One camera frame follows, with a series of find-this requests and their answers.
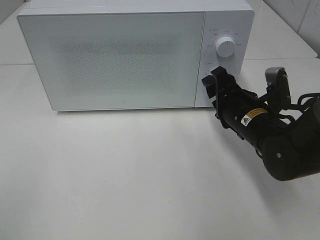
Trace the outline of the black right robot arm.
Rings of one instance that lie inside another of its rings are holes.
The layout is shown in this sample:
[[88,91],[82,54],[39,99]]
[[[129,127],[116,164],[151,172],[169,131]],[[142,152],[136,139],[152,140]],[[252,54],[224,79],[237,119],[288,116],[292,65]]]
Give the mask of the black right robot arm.
[[302,95],[292,103],[285,70],[269,68],[266,94],[241,88],[220,67],[202,79],[216,118],[250,143],[268,173],[289,181],[320,171],[320,95]]

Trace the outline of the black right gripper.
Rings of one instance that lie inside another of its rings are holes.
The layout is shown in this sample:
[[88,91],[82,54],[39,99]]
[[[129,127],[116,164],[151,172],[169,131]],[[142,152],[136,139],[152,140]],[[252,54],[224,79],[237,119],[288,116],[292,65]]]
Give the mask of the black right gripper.
[[258,95],[241,88],[235,77],[221,66],[211,71],[212,75],[205,76],[201,81],[208,98],[216,98],[213,106],[217,118],[225,129],[238,129],[238,123],[245,115],[245,108],[253,106]]

